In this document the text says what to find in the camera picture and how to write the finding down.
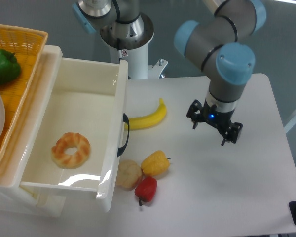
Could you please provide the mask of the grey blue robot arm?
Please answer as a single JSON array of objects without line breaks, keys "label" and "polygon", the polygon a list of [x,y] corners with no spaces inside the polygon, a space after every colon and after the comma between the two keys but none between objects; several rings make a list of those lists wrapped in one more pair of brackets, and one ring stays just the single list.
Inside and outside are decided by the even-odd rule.
[{"label": "grey blue robot arm", "polygon": [[[194,101],[187,117],[194,126],[204,122],[215,128],[224,143],[236,143],[243,125],[231,117],[256,62],[252,50],[239,41],[264,25],[266,9],[259,0],[208,0],[206,5],[212,22],[186,21],[174,36],[175,49],[210,79],[205,102]],[[86,32],[100,33],[113,63],[128,62],[131,79],[151,75],[148,44],[154,26],[137,0],[78,0],[72,8]]]}]

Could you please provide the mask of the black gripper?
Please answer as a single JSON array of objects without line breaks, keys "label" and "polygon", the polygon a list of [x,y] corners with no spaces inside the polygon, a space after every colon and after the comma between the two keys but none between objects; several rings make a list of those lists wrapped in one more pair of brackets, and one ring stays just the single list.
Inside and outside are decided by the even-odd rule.
[{"label": "black gripper", "polygon": [[236,143],[243,128],[242,123],[233,123],[231,121],[234,111],[235,109],[228,112],[220,112],[215,104],[210,106],[205,101],[204,105],[202,105],[198,100],[194,100],[189,107],[186,117],[193,122],[192,129],[195,129],[202,122],[215,128],[223,137],[221,146],[224,146],[226,142]]}]

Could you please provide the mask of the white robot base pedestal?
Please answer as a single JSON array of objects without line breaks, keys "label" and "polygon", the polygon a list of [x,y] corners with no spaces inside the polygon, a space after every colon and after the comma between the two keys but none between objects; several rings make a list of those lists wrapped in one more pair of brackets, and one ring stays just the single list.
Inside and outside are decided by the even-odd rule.
[{"label": "white robot base pedestal", "polygon": [[112,63],[128,62],[130,79],[158,79],[168,61],[160,58],[154,65],[148,64],[148,45],[154,37],[154,25],[145,14],[140,13],[130,23],[115,21],[100,30],[100,36],[107,45]]}]

